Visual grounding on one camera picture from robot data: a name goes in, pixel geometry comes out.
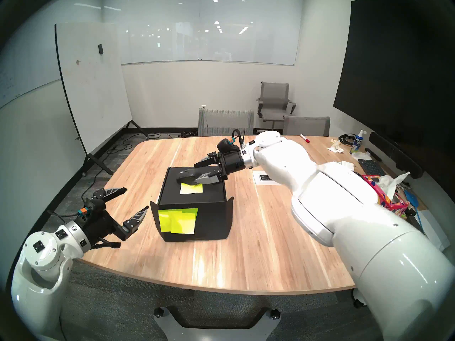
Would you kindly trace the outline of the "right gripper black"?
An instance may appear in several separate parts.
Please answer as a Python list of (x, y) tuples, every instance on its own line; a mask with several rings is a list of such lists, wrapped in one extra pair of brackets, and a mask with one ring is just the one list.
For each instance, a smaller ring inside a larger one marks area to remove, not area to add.
[(245, 163), (240, 151), (212, 152), (194, 164), (194, 168), (208, 166), (218, 166), (220, 169), (192, 169), (194, 176), (192, 185), (217, 184), (226, 180), (226, 175), (245, 169)]

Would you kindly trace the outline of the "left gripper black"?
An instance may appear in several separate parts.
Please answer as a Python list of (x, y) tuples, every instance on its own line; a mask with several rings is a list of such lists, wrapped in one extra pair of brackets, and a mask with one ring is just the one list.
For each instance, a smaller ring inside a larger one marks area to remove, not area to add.
[[(108, 202), (115, 199), (124, 193), (127, 188), (108, 188), (100, 189), (93, 192), (93, 199), (102, 200)], [(92, 213), (89, 217), (77, 217), (76, 224), (82, 229), (85, 234), (88, 244), (90, 244), (89, 250), (100, 249), (100, 248), (120, 248), (120, 242), (109, 242), (105, 239), (106, 236), (114, 234), (117, 238), (122, 241), (126, 241), (131, 235), (133, 235), (143, 222), (149, 206), (138, 211), (130, 219), (123, 222), (123, 227), (120, 226), (107, 211), (100, 213)]]

